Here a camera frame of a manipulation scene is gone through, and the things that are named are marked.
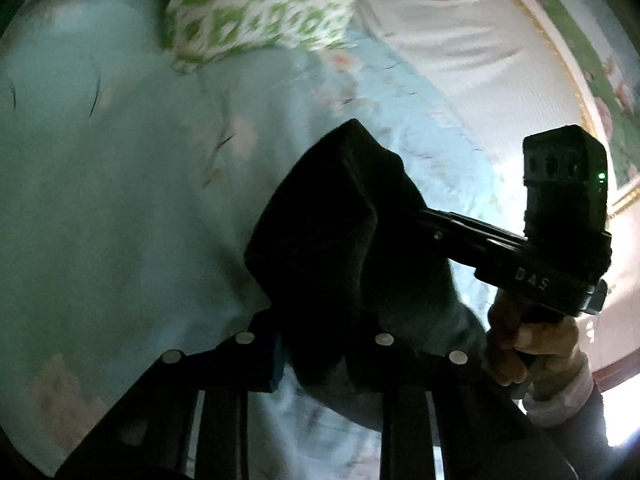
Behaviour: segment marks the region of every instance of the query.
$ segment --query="silver screw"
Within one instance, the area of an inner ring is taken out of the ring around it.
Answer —
[[[454,350],[449,354],[449,361],[451,361],[455,365],[463,365],[469,361],[469,358],[466,354],[460,350]]]
[[[252,332],[241,332],[236,334],[236,343],[239,345],[250,345],[254,342],[255,334]]]
[[[394,343],[394,337],[391,334],[378,334],[376,336],[376,343],[380,346],[391,346]]]
[[[182,359],[182,353],[179,350],[167,350],[162,354],[162,362],[166,365],[172,365]]]

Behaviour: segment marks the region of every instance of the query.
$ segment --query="light blue bed sheet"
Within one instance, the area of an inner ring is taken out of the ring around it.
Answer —
[[[242,262],[277,185],[350,118],[429,206],[501,225],[499,183],[439,92],[351,30],[190,75],[159,47],[165,0],[46,0],[0,57],[0,424],[47,474],[165,350],[199,352],[268,299]],[[481,318],[492,291],[456,266]],[[287,370],[250,401],[251,478],[376,478],[377,433]]]

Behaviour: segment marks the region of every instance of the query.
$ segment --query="pillow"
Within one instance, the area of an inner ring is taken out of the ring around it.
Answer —
[[[277,44],[339,46],[355,0],[171,0],[167,47],[178,68]]]

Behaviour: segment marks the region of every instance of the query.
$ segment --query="hand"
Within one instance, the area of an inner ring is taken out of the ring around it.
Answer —
[[[580,372],[584,356],[578,348],[578,326],[565,316],[557,324],[523,323],[524,308],[509,294],[499,291],[489,310],[487,368],[498,384],[521,383],[529,373],[534,400],[549,400]],[[539,355],[543,362],[527,370],[516,350]]]

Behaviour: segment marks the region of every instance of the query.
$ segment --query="bed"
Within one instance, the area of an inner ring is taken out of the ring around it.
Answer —
[[[606,137],[533,0],[358,0],[342,49],[188,75],[158,41],[166,2],[27,0],[0,41],[0,425],[48,475],[162,352],[210,349],[268,306],[244,248],[345,120],[401,156],[429,206],[515,232],[522,138],[567,123]],[[495,291],[454,278],[486,322]],[[290,369],[251,396],[250,449],[258,480],[378,477],[380,435]]]

